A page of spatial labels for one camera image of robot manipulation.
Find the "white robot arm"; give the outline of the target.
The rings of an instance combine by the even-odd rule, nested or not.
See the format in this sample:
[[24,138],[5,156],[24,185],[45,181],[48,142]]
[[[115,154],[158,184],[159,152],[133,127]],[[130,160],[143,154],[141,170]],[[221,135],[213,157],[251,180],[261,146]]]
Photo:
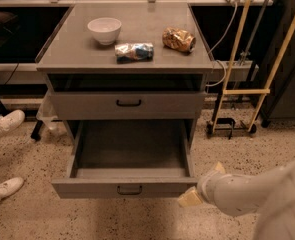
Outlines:
[[256,176],[228,174],[216,163],[178,203],[208,203],[232,217],[257,213],[252,240],[295,240],[295,161]]

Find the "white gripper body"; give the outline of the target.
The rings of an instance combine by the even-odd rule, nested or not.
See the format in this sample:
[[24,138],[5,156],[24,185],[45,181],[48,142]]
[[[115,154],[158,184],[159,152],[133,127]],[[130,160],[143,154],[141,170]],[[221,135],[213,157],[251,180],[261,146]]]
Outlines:
[[217,170],[211,170],[199,179],[197,183],[197,192],[203,201],[209,204],[215,204],[214,190],[218,181],[224,176],[225,173],[221,173]]

